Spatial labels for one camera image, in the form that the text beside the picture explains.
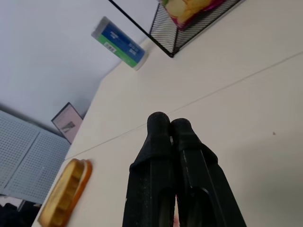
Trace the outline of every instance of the table surface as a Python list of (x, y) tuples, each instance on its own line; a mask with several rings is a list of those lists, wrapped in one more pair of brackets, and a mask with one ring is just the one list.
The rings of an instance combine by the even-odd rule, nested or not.
[(303, 1), (246, 0), (173, 59), (147, 40), (140, 70), (121, 63), (109, 73), (56, 178), (71, 158), (93, 163), (68, 226), (122, 225), (129, 165), (155, 111), (191, 121), (247, 226), (300, 226), (302, 9)]

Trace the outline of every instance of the white pegboard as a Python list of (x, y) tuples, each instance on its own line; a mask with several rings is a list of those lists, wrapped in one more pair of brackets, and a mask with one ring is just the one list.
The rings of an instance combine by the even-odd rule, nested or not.
[(0, 111), (0, 193), (39, 131), (38, 127)]
[(4, 194), (42, 204), (69, 147), (66, 139), (41, 130)]

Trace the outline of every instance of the small framed picture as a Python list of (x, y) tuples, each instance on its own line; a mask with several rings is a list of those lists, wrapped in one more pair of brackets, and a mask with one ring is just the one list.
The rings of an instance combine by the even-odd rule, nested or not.
[(83, 119), (75, 108), (67, 103), (62, 110), (52, 119), (53, 124), (62, 135), (72, 144)]

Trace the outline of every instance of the barcode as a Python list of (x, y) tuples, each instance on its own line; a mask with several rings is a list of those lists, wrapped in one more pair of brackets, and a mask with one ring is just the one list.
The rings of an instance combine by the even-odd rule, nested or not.
[(111, 45), (111, 44), (109, 44), (108, 42), (105, 42), (104, 43), (104, 46), (107, 48), (107, 49), (109, 49), (111, 52), (116, 52), (116, 49)]

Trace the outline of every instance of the wire basket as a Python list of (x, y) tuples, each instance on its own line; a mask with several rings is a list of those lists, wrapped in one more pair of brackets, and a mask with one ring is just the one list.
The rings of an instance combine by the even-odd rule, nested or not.
[(165, 8), (159, 4), (149, 33), (139, 26), (113, 0), (109, 1), (154, 41), (154, 43), (156, 43), (169, 57), (173, 58), (175, 54), (195, 36), (205, 31), (214, 24), (215, 21), (232, 10), (243, 0), (226, 0), (216, 8), (207, 12), (202, 12), (195, 16), (183, 30), (177, 28)]

